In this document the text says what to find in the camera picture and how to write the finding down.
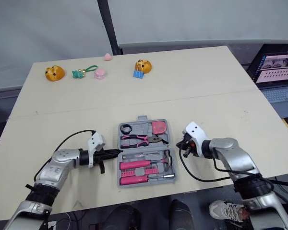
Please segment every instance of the yellow toy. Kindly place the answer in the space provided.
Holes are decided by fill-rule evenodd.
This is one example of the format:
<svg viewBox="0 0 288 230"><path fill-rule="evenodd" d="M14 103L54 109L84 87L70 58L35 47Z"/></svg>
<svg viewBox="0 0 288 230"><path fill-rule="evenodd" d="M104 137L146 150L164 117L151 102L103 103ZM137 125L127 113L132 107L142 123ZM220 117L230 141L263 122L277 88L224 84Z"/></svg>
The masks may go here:
<svg viewBox="0 0 288 230"><path fill-rule="evenodd" d="M149 73L152 70L152 64L148 60L138 60L134 69L143 73Z"/></svg>
<svg viewBox="0 0 288 230"><path fill-rule="evenodd" d="M62 79L65 75L65 72L60 66L48 67L45 72L45 76L50 81L58 81Z"/></svg>

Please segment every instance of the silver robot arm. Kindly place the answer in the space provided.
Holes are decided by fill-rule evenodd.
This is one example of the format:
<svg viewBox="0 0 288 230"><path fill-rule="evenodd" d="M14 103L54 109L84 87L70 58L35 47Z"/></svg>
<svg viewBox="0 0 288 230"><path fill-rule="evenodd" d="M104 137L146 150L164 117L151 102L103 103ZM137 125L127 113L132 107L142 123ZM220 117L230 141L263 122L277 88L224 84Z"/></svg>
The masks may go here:
<svg viewBox="0 0 288 230"><path fill-rule="evenodd" d="M225 170L234 182L243 204L251 213L255 229L281 227L288 229L288 215L269 183L262 178L249 154L239 147L233 138L209 140L204 131L195 123L189 123L183 131L184 139L177 146L201 158L221 160Z"/></svg>
<svg viewBox="0 0 288 230"><path fill-rule="evenodd" d="M60 149L53 153L51 160L41 169L34 186L26 185L31 190L8 221L5 230L39 230L47 225L53 202L63 187L69 172L87 165L89 168L98 163L104 173L102 161L117 157L117 149L103 150L101 134L95 132L88 140L88 150Z"/></svg>

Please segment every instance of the green keychain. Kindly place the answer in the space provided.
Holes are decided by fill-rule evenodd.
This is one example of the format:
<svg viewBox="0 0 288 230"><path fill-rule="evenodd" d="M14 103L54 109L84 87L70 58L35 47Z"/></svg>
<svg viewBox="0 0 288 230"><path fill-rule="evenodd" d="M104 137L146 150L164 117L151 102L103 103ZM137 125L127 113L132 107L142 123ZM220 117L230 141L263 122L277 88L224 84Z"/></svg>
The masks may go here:
<svg viewBox="0 0 288 230"><path fill-rule="evenodd" d="M72 77L73 78L84 78L85 72L91 72L95 71L98 68L98 66L90 66L86 69L79 69L72 71Z"/></svg>

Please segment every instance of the pink pliers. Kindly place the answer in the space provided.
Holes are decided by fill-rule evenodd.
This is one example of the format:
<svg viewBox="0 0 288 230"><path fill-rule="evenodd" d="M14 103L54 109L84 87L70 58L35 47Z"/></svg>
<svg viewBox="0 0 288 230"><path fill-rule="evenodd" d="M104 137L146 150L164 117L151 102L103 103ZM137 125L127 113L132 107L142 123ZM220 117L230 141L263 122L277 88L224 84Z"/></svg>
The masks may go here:
<svg viewBox="0 0 288 230"><path fill-rule="evenodd" d="M134 145L121 145L121 149L129 149L129 148L137 148L140 146L147 146L149 143L157 143L162 141L162 138L159 137L149 137L148 135L125 135L121 137L122 140L127 140L127 139L140 139L143 140L137 144Z"/></svg>

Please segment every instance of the laptop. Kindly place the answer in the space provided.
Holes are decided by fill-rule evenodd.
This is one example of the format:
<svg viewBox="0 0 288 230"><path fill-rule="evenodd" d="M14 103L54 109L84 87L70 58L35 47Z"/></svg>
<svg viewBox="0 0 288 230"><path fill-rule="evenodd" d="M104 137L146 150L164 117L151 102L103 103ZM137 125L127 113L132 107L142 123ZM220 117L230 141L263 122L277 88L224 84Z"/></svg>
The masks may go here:
<svg viewBox="0 0 288 230"><path fill-rule="evenodd" d="M257 87L281 118L288 117L288 53L264 54L254 71Z"/></svg>

